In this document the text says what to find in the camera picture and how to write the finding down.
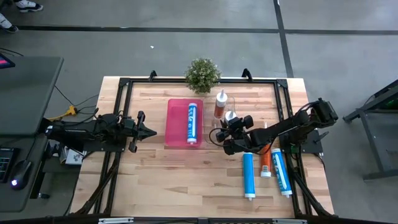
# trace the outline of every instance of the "person's foot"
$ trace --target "person's foot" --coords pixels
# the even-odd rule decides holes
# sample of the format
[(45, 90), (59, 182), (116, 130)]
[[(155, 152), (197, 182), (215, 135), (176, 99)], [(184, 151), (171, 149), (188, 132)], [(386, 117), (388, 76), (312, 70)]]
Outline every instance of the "person's foot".
[(20, 12), (37, 12), (43, 10), (43, 6), (28, 0), (15, 2)]
[(1, 13), (0, 13), (0, 27), (7, 32), (15, 33), (18, 31), (18, 27), (12, 25)]

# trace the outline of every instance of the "computer mouse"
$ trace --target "computer mouse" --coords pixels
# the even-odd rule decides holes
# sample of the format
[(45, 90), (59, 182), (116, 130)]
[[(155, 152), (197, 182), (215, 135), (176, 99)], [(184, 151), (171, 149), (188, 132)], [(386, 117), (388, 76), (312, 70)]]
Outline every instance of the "computer mouse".
[(11, 188), (14, 190), (22, 190), (25, 188), (29, 181), (31, 169), (31, 161), (24, 160), (15, 164), (11, 172)]

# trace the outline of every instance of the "green plant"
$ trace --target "green plant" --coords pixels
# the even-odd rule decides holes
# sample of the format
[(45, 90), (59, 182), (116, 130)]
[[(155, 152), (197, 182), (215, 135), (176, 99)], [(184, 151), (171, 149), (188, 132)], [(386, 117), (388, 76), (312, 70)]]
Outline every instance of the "green plant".
[(188, 87), (196, 94), (209, 93), (220, 77), (221, 72), (217, 69), (217, 65), (208, 58), (193, 60), (185, 71)]

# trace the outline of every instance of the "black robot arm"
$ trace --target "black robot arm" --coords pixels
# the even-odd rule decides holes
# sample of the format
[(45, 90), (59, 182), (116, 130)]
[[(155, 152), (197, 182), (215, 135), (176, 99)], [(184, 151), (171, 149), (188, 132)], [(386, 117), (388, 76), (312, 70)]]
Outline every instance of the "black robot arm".
[(132, 137), (129, 145), (131, 152), (137, 151), (136, 143), (156, 135), (144, 125), (145, 114), (138, 112), (137, 123), (131, 117), (104, 114), (89, 122), (47, 121), (44, 129), (49, 139), (59, 141), (77, 151), (124, 151), (128, 137)]
[(224, 151), (228, 155), (237, 152), (258, 153), (265, 145), (272, 143), (275, 138), (287, 134), (289, 143), (300, 145), (307, 139), (307, 134), (315, 128), (325, 128), (336, 123), (338, 117), (330, 102), (318, 101), (301, 107), (291, 118), (287, 118), (268, 128), (256, 128), (244, 131), (253, 126), (251, 116), (233, 118), (228, 124), (223, 123), (223, 131), (216, 134), (218, 142), (223, 142)]

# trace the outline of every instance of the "gray floor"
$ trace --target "gray floor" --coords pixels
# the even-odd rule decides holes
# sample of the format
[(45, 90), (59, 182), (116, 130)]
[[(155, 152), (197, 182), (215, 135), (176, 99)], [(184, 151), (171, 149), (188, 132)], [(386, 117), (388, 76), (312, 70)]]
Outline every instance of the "gray floor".
[[(9, 9), (4, 14), (20, 25), (277, 28), (271, 0), (40, 2), (43, 12), (21, 15)], [(398, 29), (394, 0), (279, 2), (286, 29)], [(340, 118), (398, 77), (396, 35), (288, 35), (287, 43), (294, 76), (305, 79), (310, 100), (330, 100)], [(211, 57), (225, 76), (239, 76), (247, 67), (255, 77), (286, 77), (278, 34), (20, 31), (0, 34), (0, 47), (63, 57), (57, 85), (74, 102), (98, 93), (105, 75), (148, 75), (153, 69), (163, 76), (182, 75), (197, 57)], [(61, 114), (67, 106), (55, 91), (46, 115)], [(397, 223), (398, 178), (362, 180), (376, 171), (376, 163), (359, 120), (348, 125), (340, 119), (328, 131), (323, 147), (335, 213)], [(53, 199), (32, 202), (22, 214), (0, 213), (0, 219), (62, 215), (73, 184), (60, 180), (74, 183), (76, 176), (49, 178)], [(55, 206), (59, 201), (63, 205)]]

